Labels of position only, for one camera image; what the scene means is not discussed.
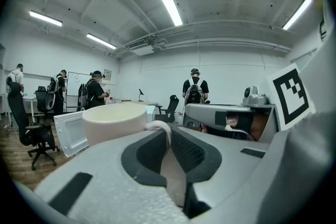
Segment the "wooden floor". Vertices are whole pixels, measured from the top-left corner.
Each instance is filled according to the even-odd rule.
[[[51,121],[52,133],[54,134],[55,144],[61,149],[60,152],[49,150],[47,153],[55,159],[57,166],[53,162],[41,155],[35,163],[36,170],[31,169],[32,161],[35,156],[28,156],[27,151],[33,150],[32,146],[24,146],[20,143],[17,129],[13,128],[9,137],[6,134],[10,131],[4,129],[4,125],[8,123],[8,117],[3,116],[0,122],[0,154],[7,165],[9,175],[13,180],[19,181],[22,184],[34,190],[36,185],[52,171],[69,161],[59,145],[55,125]]]

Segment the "whiteboard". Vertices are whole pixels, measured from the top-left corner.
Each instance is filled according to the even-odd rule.
[[[91,78],[90,75],[68,72],[67,96],[78,96],[79,87],[86,84]]]

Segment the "white wall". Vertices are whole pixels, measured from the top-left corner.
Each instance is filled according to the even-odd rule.
[[[294,44],[290,53],[285,56],[285,61],[290,64],[291,61],[309,53],[314,49],[319,49],[322,46],[322,40],[318,29],[310,32],[307,36],[303,37],[300,41]]]
[[[38,86],[47,87],[50,77],[62,69],[84,74],[95,70],[111,70],[111,81],[102,84],[102,87],[105,90],[116,89],[117,61],[105,56],[102,51],[92,51],[74,41],[15,23],[10,23],[10,27],[2,23],[0,43],[5,47],[3,66],[6,75],[15,69],[18,63],[23,64],[24,87],[28,96],[34,95]]]
[[[200,47],[156,51],[143,57],[130,57],[121,61],[118,75],[117,98],[137,100],[139,88],[145,94],[143,101],[158,102],[166,108],[170,95],[176,94],[180,102],[176,109],[182,112],[183,82],[192,68],[199,68],[201,78],[208,82],[212,104],[240,104],[246,87],[257,86],[268,74],[283,68],[286,63],[272,51],[244,48]]]

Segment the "white mug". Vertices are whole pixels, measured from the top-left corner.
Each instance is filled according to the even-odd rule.
[[[90,146],[135,134],[153,127],[161,127],[171,143],[171,129],[163,121],[147,123],[147,109],[138,104],[102,105],[83,113],[86,137]]]

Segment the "cable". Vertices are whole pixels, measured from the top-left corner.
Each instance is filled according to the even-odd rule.
[[[12,129],[13,129],[13,123],[11,123],[11,125],[10,125],[11,127],[10,127],[10,131],[9,131],[9,133],[8,134],[6,134],[6,137],[8,138],[9,137],[9,134],[12,132]]]
[[[66,104],[66,103],[67,103],[67,102],[65,101],[66,96],[65,96],[65,98],[62,98],[58,91],[57,91],[57,93],[58,93],[58,96],[61,98],[61,100]]]

